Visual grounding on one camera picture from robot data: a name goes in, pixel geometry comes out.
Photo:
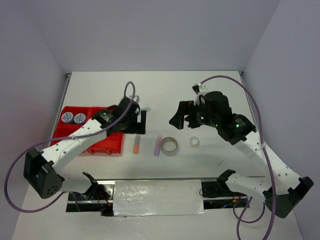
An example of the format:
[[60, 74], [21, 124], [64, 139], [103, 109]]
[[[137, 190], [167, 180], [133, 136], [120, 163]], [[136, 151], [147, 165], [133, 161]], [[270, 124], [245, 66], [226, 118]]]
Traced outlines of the blue glue stick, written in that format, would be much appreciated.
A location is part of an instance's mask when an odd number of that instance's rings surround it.
[[142, 111], [146, 111], [146, 112], [148, 112], [148, 111], [150, 111], [150, 110], [151, 110], [151, 108], [150, 108], [150, 107], [144, 107], [144, 108], [142, 108], [141, 110], [142, 110]]

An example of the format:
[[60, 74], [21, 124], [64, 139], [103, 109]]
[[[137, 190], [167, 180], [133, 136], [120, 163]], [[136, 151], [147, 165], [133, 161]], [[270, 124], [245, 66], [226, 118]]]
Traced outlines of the blue white putty jar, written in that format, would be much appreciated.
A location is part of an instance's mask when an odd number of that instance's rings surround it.
[[80, 113], [77, 113], [74, 118], [73, 118], [73, 123], [76, 124], [76, 125], [83, 125], [87, 120], [87, 116], [80, 112]]
[[72, 124], [74, 122], [74, 114], [70, 111], [61, 115], [60, 120], [63, 124]]

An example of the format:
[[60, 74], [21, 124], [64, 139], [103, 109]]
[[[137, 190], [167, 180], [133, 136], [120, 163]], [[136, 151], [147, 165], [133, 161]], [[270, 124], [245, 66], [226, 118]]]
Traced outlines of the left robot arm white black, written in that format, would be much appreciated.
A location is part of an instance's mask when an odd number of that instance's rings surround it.
[[41, 151], [28, 150], [23, 176], [42, 199], [62, 191], [76, 192], [91, 200], [105, 188], [88, 172], [63, 173], [65, 166], [111, 134], [145, 134], [146, 119], [147, 112], [134, 100], [124, 97], [118, 105], [99, 110], [67, 139]]

